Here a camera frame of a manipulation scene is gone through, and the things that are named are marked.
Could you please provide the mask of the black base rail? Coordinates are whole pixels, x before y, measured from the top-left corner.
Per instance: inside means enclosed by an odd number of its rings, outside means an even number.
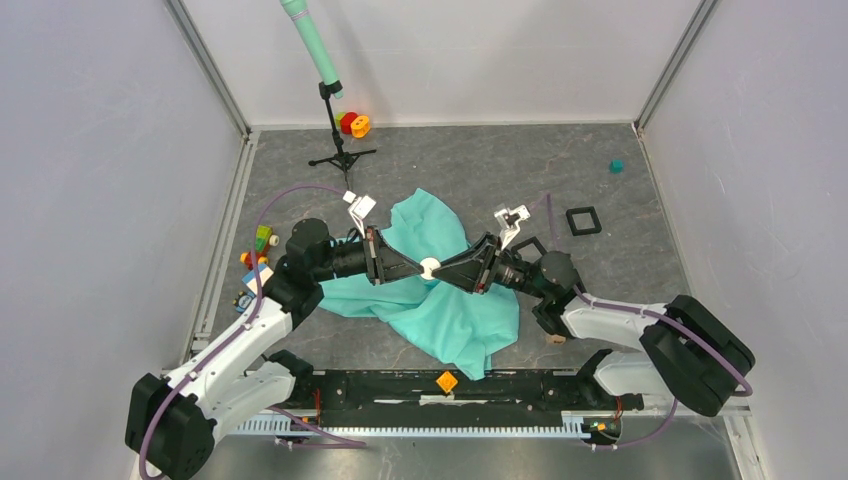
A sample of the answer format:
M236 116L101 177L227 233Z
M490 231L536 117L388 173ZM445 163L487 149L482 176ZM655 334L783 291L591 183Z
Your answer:
M607 393L588 368L492 370L470 380L458 370L317 370L287 350L267 359L295 379L282 408L311 411L322 427L554 427L564 412L644 407L639 394ZM459 380L448 395L435 382L443 371Z

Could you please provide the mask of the black tripod stand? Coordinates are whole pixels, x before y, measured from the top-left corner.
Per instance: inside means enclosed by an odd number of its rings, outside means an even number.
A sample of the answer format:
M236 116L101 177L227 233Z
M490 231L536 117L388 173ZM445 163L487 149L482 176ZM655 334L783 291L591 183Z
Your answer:
M307 162L307 164L310 167L317 167L322 164L329 164L334 166L336 169L342 172L345 188L348 191L351 191L351 169L361 157L365 155L375 154L377 150L369 149L360 151L349 151L345 149L341 131L339 127L335 124L334 111L331 105L331 97L334 94L342 92L342 83L340 81L336 81L330 85L326 85L323 81L321 81L318 84L318 90L319 95L322 101L324 102L324 106L329 119L331 128L331 138L335 146L335 153L329 157L317 160L310 160Z

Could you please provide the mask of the orange diamond marker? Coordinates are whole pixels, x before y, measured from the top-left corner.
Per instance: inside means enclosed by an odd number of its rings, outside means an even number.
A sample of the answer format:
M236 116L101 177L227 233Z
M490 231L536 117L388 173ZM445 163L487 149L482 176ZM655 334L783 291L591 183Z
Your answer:
M459 384L459 380L451 371L443 371L436 378L435 382L445 395L452 393L455 387Z

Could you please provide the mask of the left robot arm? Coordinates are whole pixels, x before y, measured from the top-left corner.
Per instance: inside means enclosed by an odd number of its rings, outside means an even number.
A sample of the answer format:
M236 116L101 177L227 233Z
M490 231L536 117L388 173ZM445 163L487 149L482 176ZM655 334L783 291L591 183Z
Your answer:
M290 334L323 298L322 282L363 274L374 285L431 277L436 260L415 261L392 248L380 231L364 227L358 240L331 237L324 221L298 222L285 254L259 280L244 314L207 348L165 376L148 373L133 386L125 443L139 455L143 479L189 479L216 443L253 415L285 402L306 405L313 379L278 361L247 368Z

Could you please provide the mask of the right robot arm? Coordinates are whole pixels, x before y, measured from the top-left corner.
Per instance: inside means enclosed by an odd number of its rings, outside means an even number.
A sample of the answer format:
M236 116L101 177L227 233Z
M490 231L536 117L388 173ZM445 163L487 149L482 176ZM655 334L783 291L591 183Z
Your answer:
M696 298L667 303L605 300L587 292L569 254L541 250L534 261L492 234L430 267L433 278L473 294L494 285L538 299L532 313L548 334L624 347L602 356L577 382L580 400L602 408L616 396L657 395L707 417L750 397L752 351Z

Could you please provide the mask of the black square frame middle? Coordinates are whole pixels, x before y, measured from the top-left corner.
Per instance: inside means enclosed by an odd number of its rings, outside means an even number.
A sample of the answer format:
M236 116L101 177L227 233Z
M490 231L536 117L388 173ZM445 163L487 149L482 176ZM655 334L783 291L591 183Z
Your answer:
M531 261L533 258L541 257L548 253L547 248L537 236L532 236L516 243L509 251L513 257L524 259L525 261Z

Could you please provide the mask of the small teal cube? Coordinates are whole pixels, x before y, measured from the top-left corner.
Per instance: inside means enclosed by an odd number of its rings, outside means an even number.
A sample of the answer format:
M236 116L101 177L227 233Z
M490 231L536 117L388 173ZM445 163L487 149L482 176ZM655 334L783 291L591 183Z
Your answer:
M620 159L614 159L609 163L609 171L613 174L621 173L624 170L624 161Z

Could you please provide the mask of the colourful toy brick train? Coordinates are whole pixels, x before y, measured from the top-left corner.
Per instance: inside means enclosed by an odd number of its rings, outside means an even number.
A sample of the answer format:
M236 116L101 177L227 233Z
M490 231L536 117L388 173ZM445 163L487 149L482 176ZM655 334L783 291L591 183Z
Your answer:
M280 237L274 232L273 228L267 225L259 225L256 230L254 249L256 251L256 260L260 264L268 264L268 252L272 247L279 244ZM245 251L240 255L240 262L248 269L254 268L254 262L249 251Z

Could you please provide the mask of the blue white toy brick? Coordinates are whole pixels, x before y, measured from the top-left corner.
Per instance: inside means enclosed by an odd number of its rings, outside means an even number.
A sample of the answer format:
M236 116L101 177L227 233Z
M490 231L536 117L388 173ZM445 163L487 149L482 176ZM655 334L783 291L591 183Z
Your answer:
M246 292L252 297L256 297L273 274L273 270L267 264L260 263L258 269L249 271L242 278Z

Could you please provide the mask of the mint green garment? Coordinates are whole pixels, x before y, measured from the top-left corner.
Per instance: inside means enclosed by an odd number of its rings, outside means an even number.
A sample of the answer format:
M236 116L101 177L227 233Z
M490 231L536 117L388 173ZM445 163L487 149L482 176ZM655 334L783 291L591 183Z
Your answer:
M440 199L418 189L390 210L387 243L420 261L446 260L469 242L459 217ZM494 353L519 336L520 306L513 291L493 286L472 295L438 280L409 277L372 285L365 275L322 285L322 309L343 317L376 317L428 355L480 380Z

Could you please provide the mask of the black square frame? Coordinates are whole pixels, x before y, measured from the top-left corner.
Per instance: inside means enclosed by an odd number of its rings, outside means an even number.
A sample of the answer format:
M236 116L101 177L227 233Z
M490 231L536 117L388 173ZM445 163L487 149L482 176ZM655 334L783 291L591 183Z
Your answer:
M594 206L567 209L565 216L569 230L574 237L595 235L602 232L602 224Z
M509 251L513 257L524 259L525 261L531 261L533 258L541 257L548 253L547 248L537 236L532 236L516 243Z

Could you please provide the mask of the mint green microphone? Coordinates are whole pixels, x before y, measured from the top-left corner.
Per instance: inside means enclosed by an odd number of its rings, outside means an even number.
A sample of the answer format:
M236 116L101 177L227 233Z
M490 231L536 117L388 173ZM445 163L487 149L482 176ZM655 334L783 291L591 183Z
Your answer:
M341 98L343 96L342 82L310 15L307 2L305 0L280 0L279 3L296 28L323 84L332 96Z

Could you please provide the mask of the black square frame far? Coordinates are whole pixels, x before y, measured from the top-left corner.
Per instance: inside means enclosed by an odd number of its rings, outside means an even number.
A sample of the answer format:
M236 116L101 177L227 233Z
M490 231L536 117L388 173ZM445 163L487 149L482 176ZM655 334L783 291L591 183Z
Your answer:
M569 230L574 237L595 235L602 232L602 224L594 206L567 209L565 216Z

